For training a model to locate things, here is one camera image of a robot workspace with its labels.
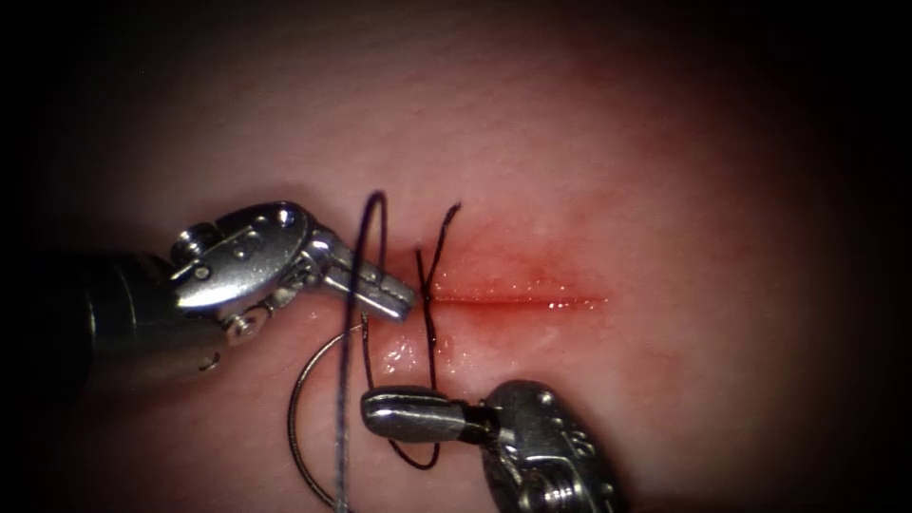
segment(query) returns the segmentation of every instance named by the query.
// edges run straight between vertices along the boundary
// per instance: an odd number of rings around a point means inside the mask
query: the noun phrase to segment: skin
[[[772,79],[585,8],[153,14],[73,87],[58,134],[69,172],[43,191],[58,240],[164,255],[189,224],[292,200],[351,243],[382,189],[389,270],[416,286],[413,250],[429,260],[460,201],[434,284],[448,395],[550,384],[638,508],[834,505],[854,479],[880,412],[865,300],[880,292],[826,134]],[[337,301],[308,295],[207,379],[49,415],[29,438],[54,461],[35,470],[55,484],[40,501],[320,510],[285,411],[340,324]],[[380,384],[427,382],[424,336],[417,309],[374,321]],[[331,357],[299,407],[325,485],[335,369]],[[475,447],[446,445],[418,472],[356,407],[352,508],[494,510]]]

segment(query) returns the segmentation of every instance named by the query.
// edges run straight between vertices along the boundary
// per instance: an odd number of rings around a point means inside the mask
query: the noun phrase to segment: black suture
[[[431,293],[430,287],[431,283],[434,281],[434,273],[437,272],[437,264],[440,262],[440,255],[444,251],[444,241],[447,239],[447,230],[461,207],[461,203],[456,203],[446,211],[444,222],[440,226],[440,235],[437,237],[437,246],[434,249],[434,259],[431,261],[430,269],[427,271],[426,275],[424,261],[421,258],[421,250],[415,250],[415,260],[418,265],[418,281],[421,285],[421,297],[424,301],[423,310],[425,329],[427,332],[427,367],[430,374],[430,387],[434,390],[437,390],[437,360],[435,356],[435,349],[437,348],[437,329],[434,326],[434,319],[431,314],[430,306],[431,303],[433,303],[434,296]],[[374,384],[373,373],[371,371],[371,356],[368,349],[368,323],[367,317],[363,314],[361,317],[361,326],[363,327],[361,340],[363,342],[362,350],[364,352],[365,374],[368,378],[368,389],[372,390]],[[389,446],[392,447],[393,452],[395,452],[402,461],[418,470],[431,470],[437,465],[437,461],[440,459],[440,444],[434,444],[430,459],[424,464],[417,462],[411,456],[408,456],[396,441],[389,440]]]
[[[352,273],[352,283],[350,283],[349,293],[346,297],[346,315],[345,315],[345,327],[339,335],[333,339],[326,342],[323,347],[311,357],[308,363],[301,370],[298,378],[292,389],[292,395],[289,401],[288,415],[287,415],[287,428],[288,428],[288,441],[291,447],[292,456],[294,457],[294,463],[297,466],[298,471],[301,476],[304,478],[308,487],[320,499],[324,504],[335,509],[338,512],[352,513],[347,508],[348,496],[345,483],[345,472],[346,472],[346,452],[347,448],[338,444],[339,439],[347,440],[345,432],[347,430],[347,423],[344,414],[344,408],[347,401],[348,393],[348,366],[350,358],[350,347],[349,347],[349,332],[355,327],[350,327],[352,323],[352,313],[354,310],[354,294],[356,290],[354,289],[357,286],[356,276],[359,275],[360,268],[364,265],[364,249],[365,249],[365,240],[367,229],[370,226],[371,213],[373,206],[379,203],[380,212],[381,212],[381,226],[380,226],[380,256],[378,258],[378,264],[381,273],[384,272],[385,263],[386,263],[386,250],[387,250],[387,202],[386,196],[382,192],[376,192],[370,196],[368,204],[365,207],[364,217],[361,222],[361,230],[358,237],[358,243],[355,247],[354,261],[352,263],[353,273]],[[433,389],[437,389],[437,368],[435,364],[434,349],[437,345],[437,331],[434,327],[433,318],[431,316],[430,304],[433,302],[433,294],[430,291],[430,283],[433,282],[433,276],[437,270],[437,264],[440,261],[440,255],[443,252],[444,240],[447,235],[447,229],[449,224],[453,221],[453,217],[456,215],[456,212],[460,209],[460,203],[456,203],[451,206],[446,212],[446,217],[444,222],[441,225],[440,236],[437,239],[437,247],[434,252],[434,259],[432,260],[430,270],[425,276],[424,271],[424,262],[421,258],[421,252],[416,251],[416,260],[418,265],[418,278],[421,282],[421,294],[424,300],[424,319],[425,326],[427,328],[427,348],[428,348],[428,370],[430,373],[430,383]],[[373,373],[371,371],[371,358],[369,351],[369,329],[368,329],[368,317],[365,313],[361,313],[361,342],[362,349],[364,352],[364,365],[365,365],[365,374],[367,376],[368,387],[369,389],[374,388],[373,384]],[[300,446],[297,442],[297,403],[300,399],[300,393],[303,389],[304,382],[306,381],[308,375],[319,362],[320,358],[328,351],[335,343],[342,342],[342,354],[340,355],[339,363],[339,394],[337,396],[336,402],[336,442],[337,442],[337,451],[336,451],[336,498],[335,500],[331,497],[326,491],[316,482],[316,479],[311,474],[310,470],[304,463],[304,459],[300,452]],[[341,422],[339,421],[339,413],[341,412]],[[402,458],[406,463],[419,470],[429,470],[433,468],[437,460],[440,457],[440,444],[434,444],[433,454],[431,455],[430,461],[426,464],[420,464],[412,460],[403,450],[400,448],[394,441],[389,440],[390,445],[392,446],[393,451]]]
[[[368,230],[371,228],[373,209],[380,207],[380,257],[378,263],[380,272],[384,271],[387,250],[387,197],[382,191],[376,191],[368,198],[361,218],[361,228],[358,231],[358,241],[354,245],[354,258],[351,263],[351,280],[349,292],[345,298],[345,321],[342,325],[342,347],[339,352],[339,385],[335,402],[335,512],[348,512],[348,419],[346,418],[346,405],[349,395],[349,366],[351,365],[351,344],[349,343],[349,327],[352,325],[355,308],[355,294],[358,286],[358,276],[364,267],[364,252],[367,246]]]

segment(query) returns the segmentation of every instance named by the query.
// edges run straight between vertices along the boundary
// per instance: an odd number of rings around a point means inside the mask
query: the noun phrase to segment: screw
[[[212,273],[209,271],[209,268],[204,265],[200,265],[193,270],[193,276],[200,281],[208,278],[210,274]]]
[[[268,318],[269,311],[263,307],[254,307],[245,313],[234,315],[228,325],[229,343],[235,346],[259,333]]]

